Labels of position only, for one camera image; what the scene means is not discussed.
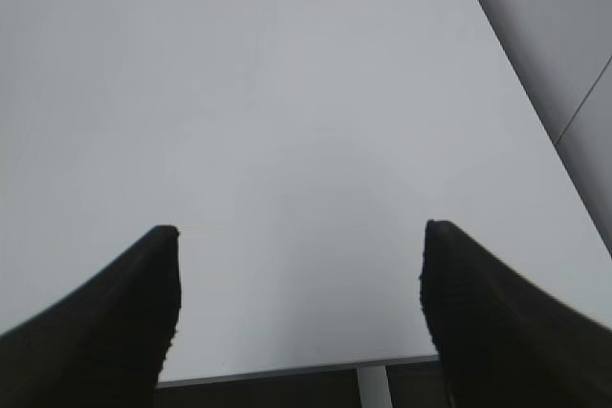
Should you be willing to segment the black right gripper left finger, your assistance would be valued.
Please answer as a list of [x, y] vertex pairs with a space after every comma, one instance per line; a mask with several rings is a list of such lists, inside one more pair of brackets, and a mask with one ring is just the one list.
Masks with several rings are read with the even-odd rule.
[[176, 334], [179, 230], [157, 225], [1, 336], [4, 407], [150, 407]]

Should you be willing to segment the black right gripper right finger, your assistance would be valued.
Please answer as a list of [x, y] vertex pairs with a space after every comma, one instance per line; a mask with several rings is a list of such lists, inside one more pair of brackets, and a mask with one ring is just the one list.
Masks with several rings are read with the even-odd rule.
[[611, 330], [450, 221], [426, 224], [420, 301], [452, 407], [608, 407]]

